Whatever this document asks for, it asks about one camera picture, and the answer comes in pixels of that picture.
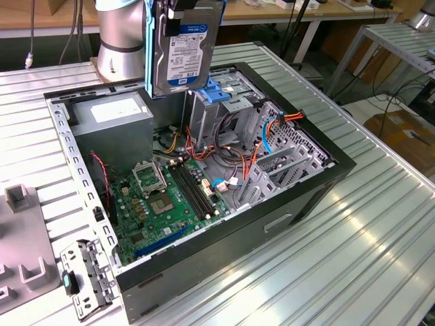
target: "cardboard box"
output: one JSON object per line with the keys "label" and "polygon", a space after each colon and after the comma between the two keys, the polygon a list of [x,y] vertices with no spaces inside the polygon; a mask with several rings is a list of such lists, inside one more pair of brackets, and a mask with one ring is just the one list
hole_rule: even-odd
{"label": "cardboard box", "polygon": [[[35,0],[35,14],[53,16],[66,0]],[[31,12],[31,0],[0,0],[0,7]]]}
{"label": "cardboard box", "polygon": [[[364,127],[378,136],[383,113],[376,114]],[[435,132],[405,110],[387,113],[382,141],[426,177],[435,174]]]}

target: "yellow wire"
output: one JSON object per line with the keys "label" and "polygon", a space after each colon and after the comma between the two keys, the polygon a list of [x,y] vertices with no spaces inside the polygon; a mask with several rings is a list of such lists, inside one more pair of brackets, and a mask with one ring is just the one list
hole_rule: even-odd
{"label": "yellow wire", "polygon": [[174,141],[172,142],[172,146],[168,150],[164,151],[163,153],[170,154],[174,151],[175,145],[177,144],[177,137],[178,137],[178,132],[175,133]]}

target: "slotted aluminum profile table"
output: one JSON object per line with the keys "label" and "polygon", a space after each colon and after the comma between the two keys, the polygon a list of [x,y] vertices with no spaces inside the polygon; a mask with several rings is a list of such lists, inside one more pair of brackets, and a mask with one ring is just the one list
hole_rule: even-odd
{"label": "slotted aluminum profile table", "polygon": [[[332,81],[327,91],[329,96],[335,89],[341,75],[364,37],[371,39],[374,43],[370,47],[368,55],[362,59],[360,65],[355,70],[354,75],[357,75],[363,69],[370,60],[370,57],[375,54],[378,46],[387,49],[409,64],[408,69],[405,69],[398,78],[399,82],[395,89],[403,83],[411,67],[419,69],[422,73],[428,73],[435,69],[434,59],[431,59],[427,55],[428,50],[435,48],[435,31],[422,33],[403,23],[361,26],[332,76]],[[428,73],[428,76],[434,77],[435,71]]]}
{"label": "slotted aluminum profile table", "polygon": [[[244,60],[356,162],[291,230],[154,310],[136,325],[416,325],[435,302],[434,186],[265,47],[215,49]],[[44,103],[44,92],[100,83],[90,63],[0,74],[0,188],[37,188],[59,253],[94,234]],[[0,325],[79,325],[59,287]],[[126,325],[120,298],[84,325]]]}

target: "metal shelf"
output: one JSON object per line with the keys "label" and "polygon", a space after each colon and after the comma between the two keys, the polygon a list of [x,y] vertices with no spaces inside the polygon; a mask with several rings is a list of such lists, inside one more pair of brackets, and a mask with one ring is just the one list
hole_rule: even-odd
{"label": "metal shelf", "polygon": [[[215,49],[246,61],[358,165],[310,217],[136,325],[416,325],[435,302],[434,186],[264,47]],[[0,74],[0,188],[37,188],[55,256],[92,238],[42,93],[97,84],[90,63]],[[80,325],[59,287],[2,325]],[[119,298],[85,325],[126,325]]]}
{"label": "metal shelf", "polygon": [[[362,63],[364,63],[363,65],[368,62],[370,56],[375,53],[377,45],[379,45],[419,69],[422,73],[428,73],[435,70],[435,60],[427,56],[428,50],[435,48],[435,31],[422,33],[402,23],[366,25],[360,28],[355,39],[353,39],[349,49],[346,51],[343,59],[340,61],[340,64],[334,72],[330,87],[328,88],[328,95],[331,95],[332,91],[335,89],[341,75],[364,37],[371,39],[376,44],[373,44],[370,48],[368,52],[369,56],[365,56],[362,59]],[[429,73],[428,76],[434,77],[435,71]]]}

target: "white label sticker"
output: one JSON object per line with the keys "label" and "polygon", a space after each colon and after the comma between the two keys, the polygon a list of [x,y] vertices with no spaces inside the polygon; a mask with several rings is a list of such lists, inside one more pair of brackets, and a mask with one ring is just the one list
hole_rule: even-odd
{"label": "white label sticker", "polygon": [[142,113],[141,108],[132,98],[94,105],[90,111],[98,123]]}
{"label": "white label sticker", "polygon": [[229,86],[229,87],[222,88],[222,90],[223,90],[225,93],[228,93],[228,92],[232,92],[232,91],[234,90],[234,88],[232,88],[231,86]]}
{"label": "white label sticker", "polygon": [[203,60],[200,45],[207,36],[204,24],[182,25],[180,29],[178,36],[171,37],[167,73],[167,80],[177,85],[186,84],[199,75]]}
{"label": "white label sticker", "polygon": [[169,234],[172,233],[172,231],[171,231],[170,228],[164,228],[164,229],[163,229],[163,232],[164,232],[164,234],[166,234],[167,236],[168,236]]}

